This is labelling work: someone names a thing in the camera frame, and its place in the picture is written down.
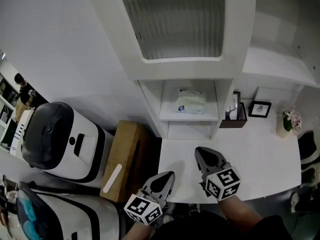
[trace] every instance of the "white cabinet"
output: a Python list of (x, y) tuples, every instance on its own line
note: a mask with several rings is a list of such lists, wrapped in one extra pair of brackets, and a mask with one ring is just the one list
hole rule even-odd
[[(90, 1), (163, 139), (212, 140), (240, 77), (320, 88), (320, 0)], [(206, 113), (176, 112), (179, 88)]]
[[(140, 80), (151, 116), (160, 136), (169, 140), (211, 140), (226, 109), (227, 98), (234, 89), (232, 79)], [(179, 89), (206, 93), (204, 114), (177, 112)]]
[(235, 78), (256, 0), (91, 0), (131, 80)]

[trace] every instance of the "frosted glass panel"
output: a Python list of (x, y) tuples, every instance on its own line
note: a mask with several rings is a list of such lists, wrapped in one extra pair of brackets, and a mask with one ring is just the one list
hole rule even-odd
[(123, 0), (143, 57), (219, 57), (225, 0)]

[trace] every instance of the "person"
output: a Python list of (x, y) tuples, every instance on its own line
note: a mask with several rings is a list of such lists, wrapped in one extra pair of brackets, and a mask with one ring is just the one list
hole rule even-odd
[[(226, 219), (209, 211), (192, 212), (160, 226), (151, 240), (292, 239), (280, 216), (262, 218), (236, 195), (218, 202)], [(135, 222), (123, 240), (145, 240), (152, 226)]]
[(23, 77), (20, 73), (14, 76), (14, 81), (20, 85), (20, 100), (23, 104), (28, 107), (33, 106), (35, 108), (39, 107), (48, 101), (43, 98)]

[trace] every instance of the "white appliance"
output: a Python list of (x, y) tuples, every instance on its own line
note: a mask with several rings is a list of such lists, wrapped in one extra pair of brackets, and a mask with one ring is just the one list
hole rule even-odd
[(125, 217), (110, 201), (45, 190), (18, 184), (17, 215), (30, 240), (118, 240), (125, 235)]
[(32, 109), (23, 111), (22, 116), (19, 120), (18, 126), (15, 130), (11, 147), (10, 147), (10, 154), (17, 158), (23, 159), (22, 144), (24, 141), (25, 130), (27, 129), (28, 123), (33, 113), (34, 111)]
[(100, 188), (113, 136), (69, 105), (46, 103), (32, 115), (22, 157), (30, 166), (64, 180)]

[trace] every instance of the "black stripe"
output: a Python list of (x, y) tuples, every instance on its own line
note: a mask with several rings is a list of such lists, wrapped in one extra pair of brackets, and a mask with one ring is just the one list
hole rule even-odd
[(40, 193), (40, 192), (35, 192), (37, 195), (44, 195), (44, 196), (49, 196), (49, 197), (54, 197), (58, 198), (62, 201), (65, 201), (73, 206), (78, 207), (79, 209), (83, 210), (89, 217), (90, 223), (91, 223), (91, 234), (92, 234), (92, 240), (100, 240), (100, 225), (99, 225), (99, 217), (97, 213), (90, 208), (89, 206), (84, 205), (83, 203), (76, 202), (73, 200), (70, 200), (68, 198), (61, 197), (59, 195), (54, 195), (54, 194), (48, 194), (48, 193)]
[(71, 240), (78, 240), (78, 233), (77, 232), (72, 233)]
[(39, 186), (34, 181), (31, 181), (28, 184), (30, 188), (33, 190), (51, 192), (51, 193), (57, 193), (57, 194), (64, 193), (64, 194), (73, 194), (73, 195), (88, 195), (88, 193), (90, 193), (90, 196), (97, 196), (97, 197), (100, 195), (100, 188), (83, 186), (79, 184), (76, 184), (74, 189)]
[(137, 159), (138, 159), (138, 155), (139, 155), (139, 148), (140, 148), (140, 140), (138, 139), (136, 146), (135, 146), (135, 150), (134, 150), (134, 154), (133, 154), (133, 158), (131, 161), (131, 165), (130, 165), (130, 170), (128, 173), (128, 178), (126, 179), (126, 183), (124, 186), (124, 190), (128, 191), (130, 186), (133, 184), (133, 177), (134, 177), (134, 172), (136, 169), (136, 163), (137, 163)]
[(76, 143), (75, 143), (75, 146), (74, 146), (74, 150), (73, 150), (73, 153), (78, 157), (79, 154), (80, 154), (80, 149), (81, 149), (81, 146), (82, 146), (82, 142), (84, 140), (84, 137), (85, 135), (80, 133), (78, 134), (78, 137), (76, 138)]
[(102, 160), (102, 157), (104, 154), (105, 141), (106, 141), (106, 135), (105, 135), (104, 130), (102, 130), (102, 128), (98, 125), (95, 125), (95, 126), (98, 129), (98, 141), (96, 143), (92, 166), (91, 166), (90, 171), (86, 177), (80, 178), (80, 179), (72, 179), (72, 178), (60, 177), (60, 176), (51, 174), (49, 172), (46, 172), (45, 170), (43, 172), (50, 174), (50, 175), (53, 175), (53, 176), (56, 176), (56, 177), (59, 177), (60, 179), (70, 181), (70, 182), (78, 182), (78, 183), (92, 182), (98, 175), (100, 165), (101, 165), (101, 160)]

